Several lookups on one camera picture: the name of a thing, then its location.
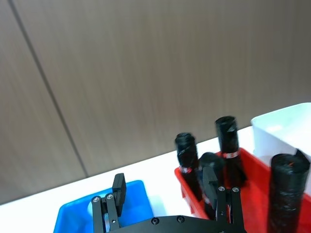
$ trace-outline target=red bin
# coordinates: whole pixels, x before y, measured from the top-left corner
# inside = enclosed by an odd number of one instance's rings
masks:
[[[240,148],[241,159],[248,181],[241,189],[244,226],[248,233],[266,233],[270,168],[249,152]],[[179,168],[175,175],[181,184],[181,192],[196,217],[208,219],[204,201],[198,202],[183,179]],[[304,195],[297,233],[311,233],[311,197]]]

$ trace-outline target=white label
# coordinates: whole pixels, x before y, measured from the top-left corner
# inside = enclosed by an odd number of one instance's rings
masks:
[[[226,159],[232,159],[232,158],[235,158],[239,155],[239,152],[233,152],[233,153],[223,153],[224,157]]]
[[[181,173],[190,173],[190,172],[192,172],[191,167],[182,167],[182,166],[180,166],[179,170],[180,170]]]

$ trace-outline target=panel seam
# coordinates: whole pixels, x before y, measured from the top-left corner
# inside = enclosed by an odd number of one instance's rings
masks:
[[[62,113],[62,111],[61,111],[61,109],[59,107],[59,104],[58,104],[58,102],[56,100],[56,97],[55,97],[55,95],[54,95],[54,93],[52,91],[51,85],[50,85],[50,83],[49,83],[49,81],[47,79],[47,76],[46,76],[43,68],[42,68],[42,65],[41,65],[41,63],[39,61],[39,58],[38,58],[36,52],[35,52],[35,49],[34,49],[32,43],[30,41],[30,38],[29,38],[28,33],[26,31],[26,28],[25,28],[23,22],[21,21],[21,18],[20,18],[20,15],[19,15],[18,11],[17,11],[17,8],[16,8],[13,0],[8,0],[8,3],[10,5],[12,13],[13,13],[16,21],[17,21],[19,29],[21,30],[22,35],[23,35],[23,37],[24,37],[24,39],[26,41],[26,44],[27,44],[27,46],[29,48],[29,51],[30,51],[30,53],[31,53],[31,55],[32,55],[32,57],[34,59],[35,65],[36,65],[36,67],[37,67],[37,69],[38,69],[38,71],[40,73],[40,76],[41,76],[41,78],[43,80],[43,83],[44,83],[44,85],[45,85],[45,87],[46,87],[46,89],[48,91],[48,94],[49,94],[49,96],[50,96],[50,98],[52,100],[52,103],[53,103],[53,105],[54,105],[54,107],[56,109],[56,112],[57,112],[57,114],[58,114],[58,116],[60,118],[60,121],[61,121],[61,123],[62,123],[62,125],[64,127],[66,135],[67,135],[67,137],[69,139],[69,142],[70,142],[70,144],[72,146],[73,152],[75,153],[75,155],[76,155],[76,157],[77,157],[77,159],[78,159],[78,161],[80,163],[80,166],[82,167],[82,170],[83,170],[85,176],[89,177],[89,174],[88,174],[88,172],[86,170],[86,167],[85,167],[85,165],[83,163],[82,157],[81,157],[81,155],[80,155],[80,153],[79,153],[79,151],[77,149],[77,146],[76,146],[76,144],[75,144],[75,142],[73,140],[73,137],[72,137],[72,135],[70,133],[69,127],[68,127],[68,125],[67,125],[67,123],[65,121],[64,115],[63,115],[63,113]]]

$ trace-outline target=white object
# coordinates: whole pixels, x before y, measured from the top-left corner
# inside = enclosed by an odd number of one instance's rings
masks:
[[[251,121],[254,131],[256,157],[270,165],[271,158],[280,153],[294,154],[296,148],[311,160],[311,103],[301,103],[257,116]],[[311,195],[311,179],[306,193]]]
[[[240,146],[252,152],[252,128],[239,130],[238,134]],[[207,151],[217,152],[218,138],[199,143],[197,148],[199,155]],[[181,196],[180,183],[174,174],[174,169],[178,166],[176,151],[173,151],[1,205],[0,233],[52,233],[58,210],[63,204],[110,188],[114,176],[121,172],[127,182],[144,182],[155,216],[191,216],[190,208]]]

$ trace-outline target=white table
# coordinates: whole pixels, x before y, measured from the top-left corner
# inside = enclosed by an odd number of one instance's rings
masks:
[[[239,130],[240,147],[254,150],[251,127]],[[198,154],[219,151],[218,138],[197,145]],[[72,200],[110,188],[117,173],[127,182],[142,180],[155,216],[191,216],[174,175],[176,151],[38,193],[0,206],[1,233],[51,233],[59,208]]]

